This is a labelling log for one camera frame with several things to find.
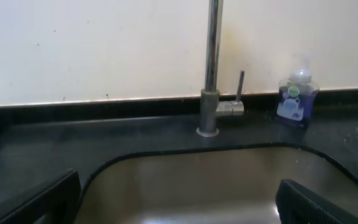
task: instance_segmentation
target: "countertop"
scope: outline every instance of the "countertop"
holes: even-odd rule
[[[84,187],[100,167],[140,152],[291,146],[325,157],[358,182],[358,149],[345,144],[358,127],[358,105],[317,107],[308,129],[280,124],[261,110],[218,120],[214,138],[199,136],[198,122],[193,114],[11,126],[0,132],[0,203],[69,168]]]

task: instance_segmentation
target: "stainless steel sink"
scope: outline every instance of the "stainless steel sink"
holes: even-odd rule
[[[293,179],[358,217],[358,186],[289,147],[141,157],[89,185],[75,223],[280,223],[275,194]]]

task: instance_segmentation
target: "backsplash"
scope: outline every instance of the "backsplash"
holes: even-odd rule
[[[0,0],[0,106],[199,96],[208,0]],[[322,90],[358,88],[358,1],[226,0],[218,89],[278,91],[310,52]]]

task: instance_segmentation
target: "soap bottle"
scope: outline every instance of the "soap bottle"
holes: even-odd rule
[[[310,55],[296,56],[301,59],[301,68],[294,70],[289,78],[280,80],[275,119],[290,126],[307,128],[319,86],[311,81]]]

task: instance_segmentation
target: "faucet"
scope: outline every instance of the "faucet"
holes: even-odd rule
[[[219,102],[219,90],[216,89],[218,79],[219,46],[221,42],[223,0],[209,0],[208,39],[206,49],[205,87],[201,90],[200,125],[197,133],[204,137],[219,134],[216,128],[217,116],[236,116],[244,114],[241,102],[244,71],[241,71],[240,83],[235,101]]]

